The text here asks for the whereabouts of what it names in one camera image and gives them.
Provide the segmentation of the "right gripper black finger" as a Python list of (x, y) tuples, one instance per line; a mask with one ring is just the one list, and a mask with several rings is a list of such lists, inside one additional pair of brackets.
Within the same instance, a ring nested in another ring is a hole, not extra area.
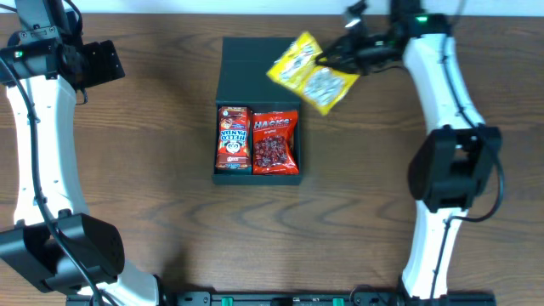
[(362, 67), (361, 65), (359, 65), (353, 59), (338, 59), (338, 60), (328, 59), (325, 62), (325, 66), (330, 67), (333, 70), (341, 71), (347, 74), (365, 75), (366, 73), (366, 69)]
[(316, 62), (344, 62), (354, 58), (354, 45), (349, 36), (339, 37), (326, 47), (316, 58)]

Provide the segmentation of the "yellow Hacks candy bag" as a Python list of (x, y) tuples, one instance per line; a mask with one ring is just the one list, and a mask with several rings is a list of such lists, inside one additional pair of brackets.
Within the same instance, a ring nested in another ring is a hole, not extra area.
[(305, 31), (274, 62), (266, 75), (312, 105), (322, 116), (327, 116), (360, 76), (317, 65), (315, 61), (323, 54), (315, 38)]

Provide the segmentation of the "black gift box with lid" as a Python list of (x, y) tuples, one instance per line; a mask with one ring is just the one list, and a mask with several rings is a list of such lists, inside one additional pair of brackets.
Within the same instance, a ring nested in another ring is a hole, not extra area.
[(216, 94), (216, 153), (218, 110), (222, 106), (245, 106), (253, 113), (297, 111), (292, 136), (296, 175), (218, 175), (212, 166), (215, 185), (300, 185), (303, 179), (302, 100), (271, 81), (266, 72), (295, 41), (295, 37), (224, 37), (221, 70)]

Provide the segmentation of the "red Hacks candy bag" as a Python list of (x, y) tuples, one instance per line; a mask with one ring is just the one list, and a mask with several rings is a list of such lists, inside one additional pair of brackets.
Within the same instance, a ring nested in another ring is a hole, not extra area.
[(298, 112), (255, 113), (252, 120), (252, 174), (299, 174), (291, 149)]

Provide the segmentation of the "red Hello Panda box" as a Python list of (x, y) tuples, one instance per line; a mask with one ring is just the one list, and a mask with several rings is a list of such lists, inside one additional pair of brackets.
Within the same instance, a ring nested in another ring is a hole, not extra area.
[(252, 113), (243, 106), (222, 106), (218, 111), (216, 168), (242, 171), (251, 168)]

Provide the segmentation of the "teal cookies box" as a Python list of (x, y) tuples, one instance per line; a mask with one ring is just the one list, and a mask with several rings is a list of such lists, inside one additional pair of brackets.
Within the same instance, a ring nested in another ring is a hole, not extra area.
[(218, 175), (251, 175), (252, 169), (251, 168), (237, 168), (237, 169), (216, 168), (215, 173)]

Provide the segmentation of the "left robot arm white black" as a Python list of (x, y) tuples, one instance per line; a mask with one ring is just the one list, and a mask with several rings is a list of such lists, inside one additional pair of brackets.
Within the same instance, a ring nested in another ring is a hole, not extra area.
[(1, 52), (14, 114), (19, 191), (1, 258), (43, 293), (88, 305), (158, 305), (158, 279), (127, 261), (118, 229), (93, 218), (73, 132), (77, 95), (124, 75), (112, 42), (30, 38)]

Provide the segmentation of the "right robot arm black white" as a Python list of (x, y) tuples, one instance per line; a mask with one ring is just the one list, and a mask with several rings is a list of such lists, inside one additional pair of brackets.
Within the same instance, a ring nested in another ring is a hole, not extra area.
[(457, 16), (432, 14), (418, 1), (392, 1), (389, 28), (369, 33), (359, 1), (345, 10), (347, 32), (316, 58), (317, 65), (362, 76), (399, 62), (415, 84), (427, 136), (408, 168), (416, 203), (411, 254), (386, 305), (492, 305), (483, 292), (449, 292), (447, 271), (456, 234), (492, 173), (497, 211), (505, 189), (501, 132), (474, 106), (456, 61)]

